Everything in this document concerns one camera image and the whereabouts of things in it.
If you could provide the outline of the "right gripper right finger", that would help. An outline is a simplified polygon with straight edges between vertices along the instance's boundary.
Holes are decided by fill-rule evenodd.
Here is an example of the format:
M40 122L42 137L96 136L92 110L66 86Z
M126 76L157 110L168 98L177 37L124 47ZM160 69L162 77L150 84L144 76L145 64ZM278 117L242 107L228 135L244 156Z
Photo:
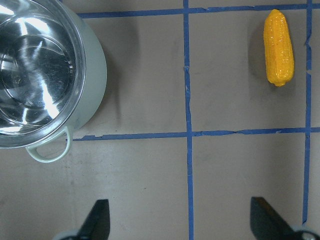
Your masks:
M318 240L320 235L306 229L293 229L263 198L250 200L250 230L257 240Z

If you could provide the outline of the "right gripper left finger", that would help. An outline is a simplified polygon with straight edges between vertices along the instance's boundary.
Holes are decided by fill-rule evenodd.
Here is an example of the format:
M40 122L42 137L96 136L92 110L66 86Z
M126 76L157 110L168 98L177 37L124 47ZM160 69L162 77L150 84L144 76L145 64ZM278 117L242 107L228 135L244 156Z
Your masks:
M107 240L110 235L110 207L107 199L99 199L93 205L83 225L77 232L76 240Z

